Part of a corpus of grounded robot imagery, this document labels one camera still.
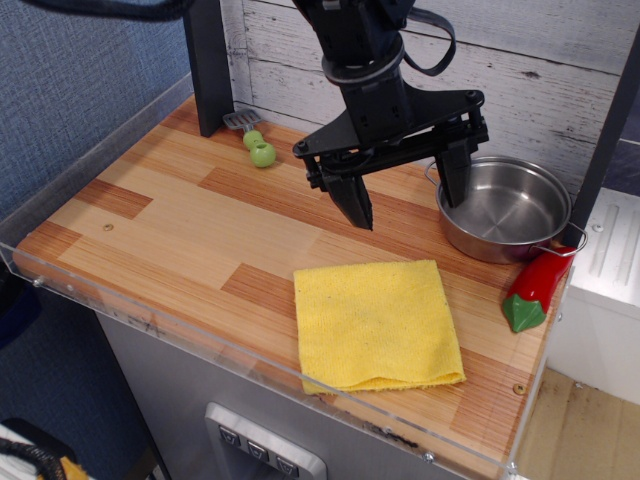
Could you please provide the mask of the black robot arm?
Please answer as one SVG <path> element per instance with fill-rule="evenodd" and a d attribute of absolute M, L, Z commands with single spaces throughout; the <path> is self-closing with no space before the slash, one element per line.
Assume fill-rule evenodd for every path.
<path fill-rule="evenodd" d="M 471 155 L 488 139 L 479 90 L 426 91 L 406 83 L 401 30 L 413 19 L 455 34 L 445 18 L 411 1 L 299 1 L 323 51 L 326 78 L 346 110 L 293 148 L 309 184 L 330 195 L 351 224 L 373 227 L 365 175 L 435 158 L 445 198 L 461 205 Z"/>

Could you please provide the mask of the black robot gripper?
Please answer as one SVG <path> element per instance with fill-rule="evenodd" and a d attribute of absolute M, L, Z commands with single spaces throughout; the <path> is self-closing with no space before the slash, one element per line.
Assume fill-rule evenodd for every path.
<path fill-rule="evenodd" d="M 466 199 L 471 153 L 489 140 L 479 90 L 420 90 L 399 72 L 343 86 L 346 110 L 293 147 L 313 188 L 325 190 L 356 228 L 373 229 L 361 175 L 436 158 L 451 208 Z"/>

